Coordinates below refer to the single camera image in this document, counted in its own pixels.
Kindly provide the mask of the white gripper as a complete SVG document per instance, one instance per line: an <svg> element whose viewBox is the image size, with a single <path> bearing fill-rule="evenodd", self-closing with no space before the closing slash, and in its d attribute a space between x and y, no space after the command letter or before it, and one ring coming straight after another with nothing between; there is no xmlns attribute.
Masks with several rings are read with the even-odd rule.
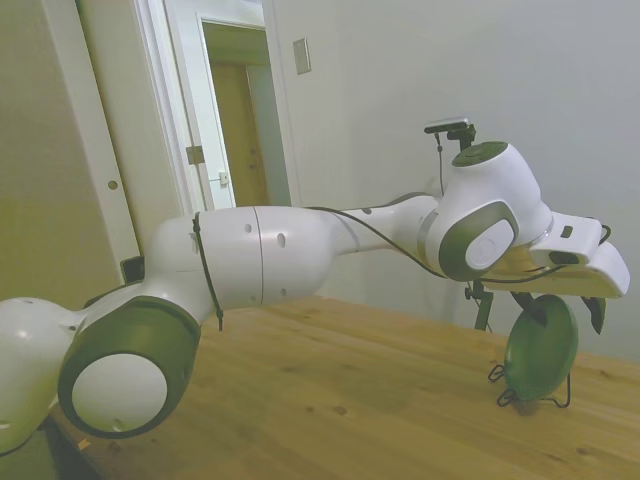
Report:
<svg viewBox="0 0 640 480"><path fill-rule="evenodd" d="M605 321L605 299L624 296L629 285L630 272L610 242L600 245L586 264L547 263L541 268L521 272L496 268L487 274L489 289L514 291L512 298L540 325L547 324L546 313L531 293L582 297L590 312L592 328L598 335Z"/></svg>

